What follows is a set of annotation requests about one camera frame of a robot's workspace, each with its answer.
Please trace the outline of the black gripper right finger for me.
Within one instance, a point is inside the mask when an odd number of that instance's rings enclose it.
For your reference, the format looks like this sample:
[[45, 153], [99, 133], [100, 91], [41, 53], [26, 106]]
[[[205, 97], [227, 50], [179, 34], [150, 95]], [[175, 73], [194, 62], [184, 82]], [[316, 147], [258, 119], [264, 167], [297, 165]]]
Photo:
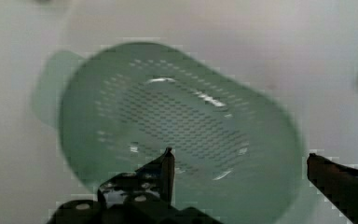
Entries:
[[358, 224], [358, 169], [310, 153], [307, 178], [347, 219]]

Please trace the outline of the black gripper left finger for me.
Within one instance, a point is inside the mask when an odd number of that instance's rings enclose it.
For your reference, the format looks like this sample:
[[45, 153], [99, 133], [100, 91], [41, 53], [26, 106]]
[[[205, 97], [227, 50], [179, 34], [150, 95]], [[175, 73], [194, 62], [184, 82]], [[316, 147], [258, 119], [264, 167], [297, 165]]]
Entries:
[[123, 204], [133, 194], [150, 193], [171, 203], [175, 176], [175, 157], [167, 147], [156, 159], [134, 172], [120, 173], [103, 182], [97, 190], [98, 202], [104, 208]]

